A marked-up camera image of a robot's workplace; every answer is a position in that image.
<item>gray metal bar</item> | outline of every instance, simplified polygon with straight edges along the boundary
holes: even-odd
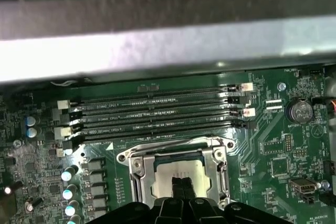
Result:
[[[0,82],[135,71],[172,73],[332,63],[336,16],[0,41]],[[180,70],[179,66],[193,65]]]

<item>motherboard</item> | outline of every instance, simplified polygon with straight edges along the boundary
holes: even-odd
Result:
[[[334,175],[325,88],[324,69],[305,67],[1,95],[1,223],[87,223],[134,200],[121,153],[198,137],[231,141],[231,200],[335,223],[320,197]]]

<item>wire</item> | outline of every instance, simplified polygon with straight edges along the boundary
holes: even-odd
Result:
[[[332,105],[334,105],[334,110],[336,112],[336,100],[331,100]]]
[[[55,86],[59,86],[59,87],[67,87],[67,86],[70,86],[70,85],[72,85],[72,84],[74,84],[74,83],[76,83],[77,81],[75,81],[75,80],[69,80],[69,81],[65,81],[65,82],[63,82],[63,83],[55,83],[55,82],[53,82],[53,81],[51,81],[50,83],[52,84],[52,85],[55,85]]]

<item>electrolytic capacitor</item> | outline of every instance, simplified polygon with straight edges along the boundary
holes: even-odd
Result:
[[[81,223],[81,218],[79,215],[74,215],[70,218],[68,221],[68,224],[80,224]]]
[[[64,170],[64,172],[61,175],[61,178],[63,181],[66,181],[66,182],[70,181],[77,172],[78,172],[78,166],[71,165]]]
[[[27,116],[25,118],[25,124],[28,127],[32,127],[32,126],[34,126],[36,124],[36,119],[33,116]]]
[[[32,212],[34,211],[34,209],[40,205],[41,203],[43,202],[43,199],[41,197],[38,197],[36,199],[34,199],[32,202],[30,202],[28,205],[27,205],[27,211],[29,212]]]
[[[77,192],[77,186],[75,185],[69,185],[67,187],[67,189],[65,189],[62,193],[63,198],[66,200],[70,200],[73,198],[73,196],[76,194]]]
[[[33,137],[37,136],[37,130],[35,128],[29,128],[29,129],[27,129],[26,135],[29,138],[33,138]]]
[[[78,213],[79,203],[76,200],[70,201],[69,205],[65,209],[65,214],[67,216],[73,216]]]
[[[9,195],[11,193],[14,193],[16,190],[20,189],[23,187],[22,181],[16,181],[10,186],[6,186],[4,189],[5,194]]]

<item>cpu socket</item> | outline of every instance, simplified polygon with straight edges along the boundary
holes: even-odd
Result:
[[[154,206],[158,198],[172,196],[172,177],[192,179],[196,197],[230,202],[227,152],[233,140],[198,137],[139,144],[117,155],[129,167],[133,201]]]

